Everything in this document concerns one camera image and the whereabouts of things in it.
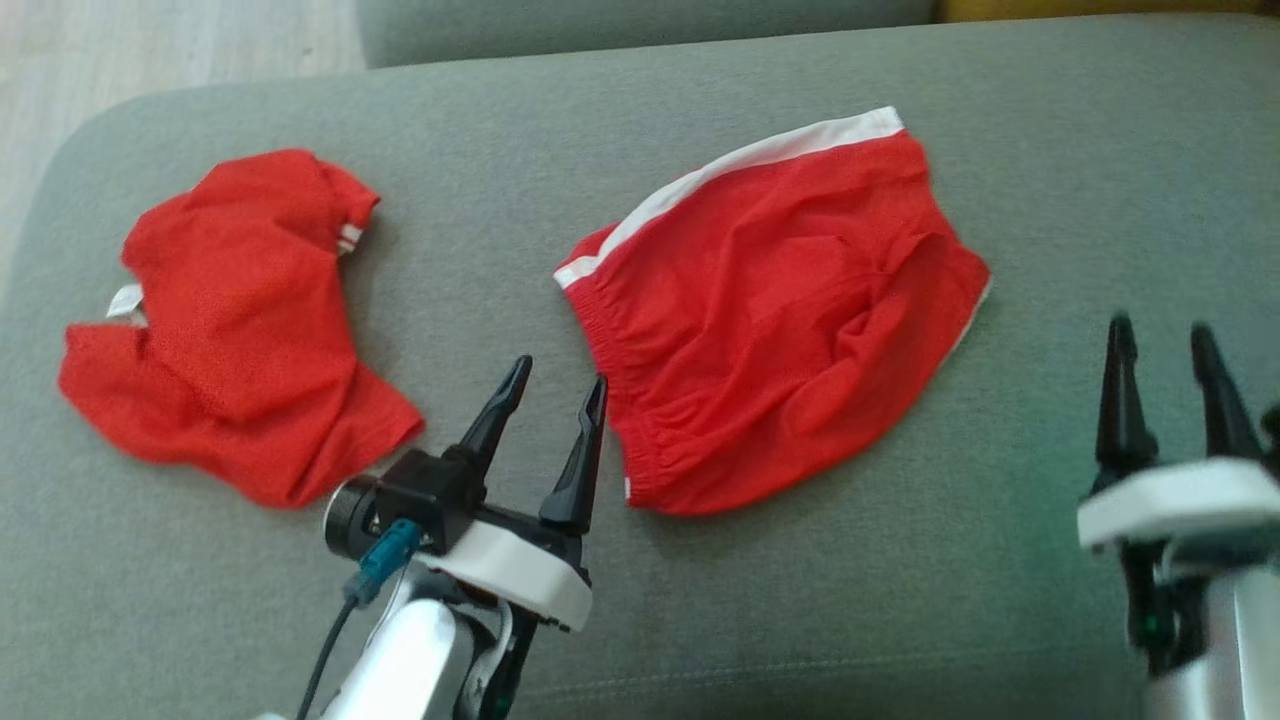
red shorts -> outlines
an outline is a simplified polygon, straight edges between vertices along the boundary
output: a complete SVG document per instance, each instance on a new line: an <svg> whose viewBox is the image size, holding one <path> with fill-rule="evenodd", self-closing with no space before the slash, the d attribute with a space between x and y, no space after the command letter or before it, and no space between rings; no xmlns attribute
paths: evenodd
<svg viewBox="0 0 1280 720"><path fill-rule="evenodd" d="M755 142L556 270L609 379L627 501L767 497L870 446L964 336L989 272L892 108Z"/></svg>
<svg viewBox="0 0 1280 720"><path fill-rule="evenodd" d="M122 451L301 507L422 429L356 357L338 255L378 196L305 150L219 164L147 211L122 261L147 327L74 324L58 384Z"/></svg>

gray fabric cushion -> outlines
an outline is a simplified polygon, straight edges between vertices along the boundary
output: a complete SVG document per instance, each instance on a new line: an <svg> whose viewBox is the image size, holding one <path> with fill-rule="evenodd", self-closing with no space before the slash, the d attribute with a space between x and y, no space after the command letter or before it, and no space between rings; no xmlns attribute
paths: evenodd
<svg viewBox="0 0 1280 720"><path fill-rule="evenodd" d="M433 450L535 355L490 475L493 501L531 510L593 373L550 279L572 243L728 150L893 104L993 270L968 338L870 451L730 515L627 510L611 437L595 611L539 635L515 717L1134 717L1119 570L1075 546L1106 322L1134 316L1167 456L1203 442L1194 319L1248 398L1275 397L1277 63L1274 20L1110 17L428 65L106 113L54 160L0 318L0 716L291 712L352 569L320 507L265 511L128 460L59 397L63 327L127 279L140 213L291 145L380 190L344 260L360 351L425 411Z"/></svg>
<svg viewBox="0 0 1280 720"><path fill-rule="evenodd" d="M358 0L371 67L929 22L933 0Z"/></svg>

